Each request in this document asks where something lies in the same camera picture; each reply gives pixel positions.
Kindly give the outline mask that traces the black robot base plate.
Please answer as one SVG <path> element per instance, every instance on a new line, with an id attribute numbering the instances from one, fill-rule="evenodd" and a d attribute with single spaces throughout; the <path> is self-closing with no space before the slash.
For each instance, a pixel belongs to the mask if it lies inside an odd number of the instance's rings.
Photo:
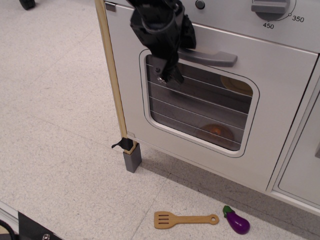
<path id="1" fill-rule="evenodd" d="M 18 235 L 20 240 L 62 240 L 60 236 L 47 229 L 21 212 L 18 212 Z"/>

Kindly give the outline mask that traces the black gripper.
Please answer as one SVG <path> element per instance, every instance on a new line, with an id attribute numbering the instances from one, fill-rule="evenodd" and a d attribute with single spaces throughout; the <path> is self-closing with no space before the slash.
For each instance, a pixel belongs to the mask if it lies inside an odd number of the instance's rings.
<path id="1" fill-rule="evenodd" d="M 160 61 L 154 71 L 168 88 L 180 88 L 184 78 L 177 67 L 178 47 L 195 49 L 195 30 L 179 0 L 131 0 L 130 26 L 142 45 Z"/>

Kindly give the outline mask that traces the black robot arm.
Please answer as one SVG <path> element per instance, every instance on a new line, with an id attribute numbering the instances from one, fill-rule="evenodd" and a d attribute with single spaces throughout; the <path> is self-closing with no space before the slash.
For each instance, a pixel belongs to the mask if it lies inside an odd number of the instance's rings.
<path id="1" fill-rule="evenodd" d="M 177 67 L 179 48 L 195 49 L 195 30 L 180 0 L 130 0 L 130 26 L 152 54 L 158 81 L 179 90 L 184 78 Z"/>

